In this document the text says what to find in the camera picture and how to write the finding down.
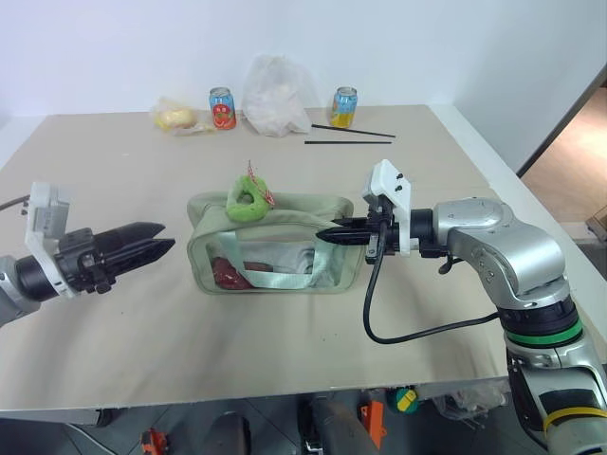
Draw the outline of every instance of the orange object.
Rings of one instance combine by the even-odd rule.
[[[362,424],[369,432],[373,443],[378,449],[381,448],[381,438],[388,434],[383,427],[383,403],[372,401],[367,406],[360,407]]]
[[[143,455],[166,455],[169,451],[167,435],[153,428],[141,433]]]

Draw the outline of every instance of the table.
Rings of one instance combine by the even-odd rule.
[[[323,110],[310,117],[326,123]],[[176,245],[159,262],[119,277],[108,294],[50,300],[4,326],[0,410],[128,407],[506,375],[495,320],[403,345],[368,339],[361,308],[369,266],[338,295],[208,296],[195,286],[186,255],[193,230],[188,199],[228,189],[249,160],[274,191],[345,196],[358,214],[366,213],[359,196],[366,174],[381,158],[412,182],[414,208],[503,197],[507,191],[496,194],[486,175],[498,187],[501,177],[491,169],[481,173],[443,124],[454,121],[460,119],[439,107],[363,107],[355,127],[396,134],[394,143],[325,146],[304,145],[299,135],[258,136],[245,121],[232,131],[174,137],[154,129],[143,113],[47,118],[0,172],[5,199],[27,193],[33,180],[61,184],[72,194],[68,231],[155,221]],[[460,143],[469,140],[461,125],[454,129]],[[352,139],[316,130],[305,138]],[[479,161],[487,168],[482,156]],[[0,220],[0,251],[26,255],[24,219],[7,210]],[[384,262],[372,305],[377,333],[396,336],[493,311],[471,267],[459,264],[439,276],[442,262],[416,253]]]

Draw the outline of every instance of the transparent pouch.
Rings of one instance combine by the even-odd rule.
[[[352,214],[336,196],[275,193],[265,218],[234,223],[225,193],[201,194],[188,204],[194,225],[188,256],[205,292],[340,292],[359,272],[362,247],[338,246],[316,237]]]

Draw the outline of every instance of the black chopstick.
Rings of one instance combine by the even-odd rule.
[[[360,135],[396,137],[395,135],[385,135],[383,133],[372,133],[370,131],[350,130],[349,128],[338,128],[337,126],[317,125],[316,123],[312,123],[312,128],[322,128],[323,130],[346,131],[348,133],[359,133]]]
[[[392,144],[388,140],[305,140],[304,144]]]

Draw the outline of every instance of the blue soda can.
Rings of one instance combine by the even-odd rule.
[[[215,87],[209,93],[212,123],[219,130],[230,130],[236,126],[234,97],[226,87]]]
[[[340,87],[333,98],[333,111],[331,124],[338,128],[349,128],[357,109],[357,89],[354,87]]]

